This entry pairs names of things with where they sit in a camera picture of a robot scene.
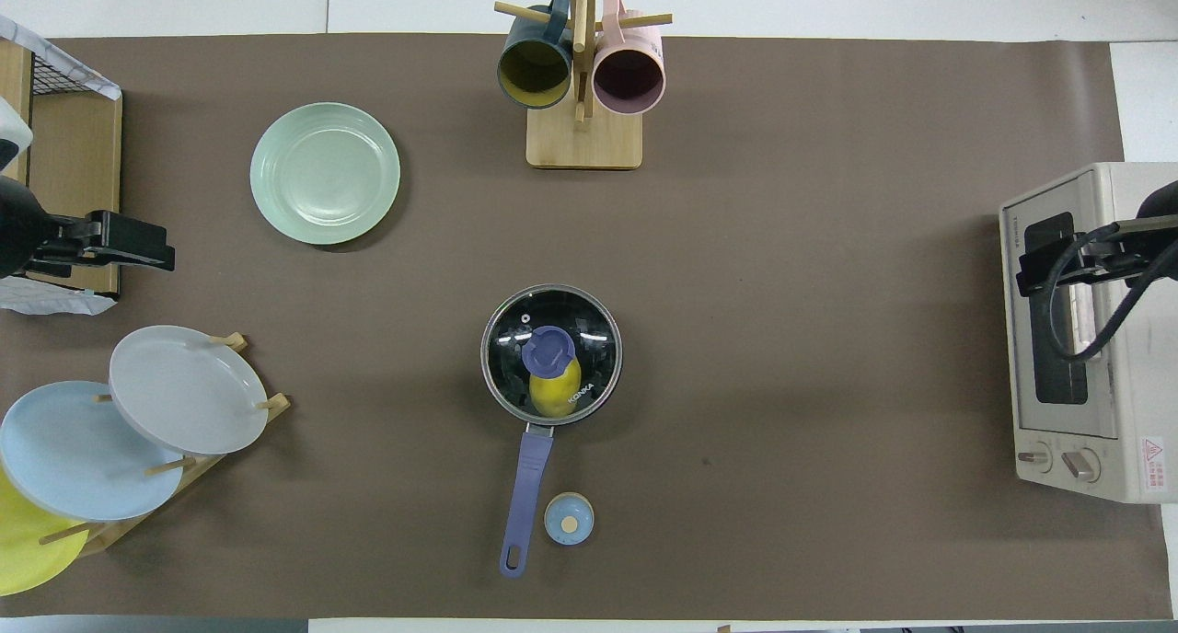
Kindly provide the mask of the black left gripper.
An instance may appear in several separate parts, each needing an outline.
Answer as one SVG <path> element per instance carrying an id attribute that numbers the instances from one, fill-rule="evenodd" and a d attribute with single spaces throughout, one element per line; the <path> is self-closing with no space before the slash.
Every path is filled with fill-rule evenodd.
<path id="1" fill-rule="evenodd" d="M 92 211 L 91 242 L 97 250 L 82 248 L 70 231 L 82 220 L 70 215 L 51 215 L 35 196 L 13 178 L 1 179 L 1 276 L 34 271 L 70 277 L 74 269 L 153 268 L 173 271 L 176 251 L 166 243 L 166 230 L 130 215 Z M 113 248 L 148 248 L 146 253 L 123 252 Z"/>

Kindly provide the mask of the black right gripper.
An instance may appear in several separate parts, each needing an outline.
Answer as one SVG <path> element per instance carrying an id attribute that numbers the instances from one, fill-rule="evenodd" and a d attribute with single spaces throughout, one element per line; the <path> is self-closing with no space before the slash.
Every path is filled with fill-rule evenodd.
<path id="1" fill-rule="evenodd" d="M 1177 180 L 1157 189 L 1141 202 L 1137 219 L 1165 217 L 1177 213 Z M 1156 261 L 1165 248 L 1177 240 L 1177 229 L 1157 229 L 1149 232 L 1141 220 L 1114 220 L 1084 235 L 1073 236 L 1072 243 L 1048 243 L 1047 246 L 1019 256 L 1020 271 L 1015 276 L 1019 294 L 1030 297 L 1047 288 L 1048 272 L 1068 251 L 1080 250 L 1068 264 L 1063 268 L 1055 286 L 1076 284 L 1093 285 L 1108 281 L 1118 281 L 1112 272 L 1119 250 L 1136 250 L 1149 263 Z"/>

